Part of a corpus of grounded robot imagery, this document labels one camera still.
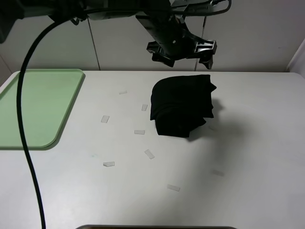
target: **light green plastic tray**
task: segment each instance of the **light green plastic tray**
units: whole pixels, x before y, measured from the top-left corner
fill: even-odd
[[[16,111],[18,76],[0,94],[0,149],[22,149]],[[83,79],[77,69],[26,71],[22,117],[29,149],[48,149],[59,141]]]

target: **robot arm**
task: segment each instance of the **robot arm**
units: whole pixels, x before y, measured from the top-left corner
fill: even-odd
[[[136,15],[138,21],[154,38],[147,51],[152,60],[173,67],[176,60],[198,58],[211,69],[216,41],[205,40],[191,34],[184,22],[185,16],[211,16],[227,12],[214,12],[214,5],[226,0],[1,0],[0,43],[7,38],[17,19],[48,15],[54,21],[73,18],[73,24],[89,17],[104,20]]]

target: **folded black fabric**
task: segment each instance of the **folded black fabric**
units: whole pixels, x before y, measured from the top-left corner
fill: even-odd
[[[151,120],[158,135],[189,137],[190,131],[214,118],[210,75],[174,76],[160,80],[152,89]]]

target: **table surface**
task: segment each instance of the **table surface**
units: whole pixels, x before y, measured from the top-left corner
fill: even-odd
[[[151,91],[162,78],[201,73],[84,73],[59,143],[30,153],[48,229],[305,227],[305,79],[300,75],[209,73],[217,86],[215,118],[183,139],[157,135],[149,119]],[[148,104],[146,112],[142,104]],[[110,117],[108,123],[101,123],[103,115]],[[114,167],[103,166],[111,161]],[[0,228],[41,228],[22,151],[0,151],[0,183]]]

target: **green tray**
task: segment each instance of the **green tray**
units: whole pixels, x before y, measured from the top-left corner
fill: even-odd
[[[22,149],[16,111],[19,74],[0,94],[0,149]],[[78,69],[27,70],[22,87],[22,117],[29,149],[56,145],[84,74]]]

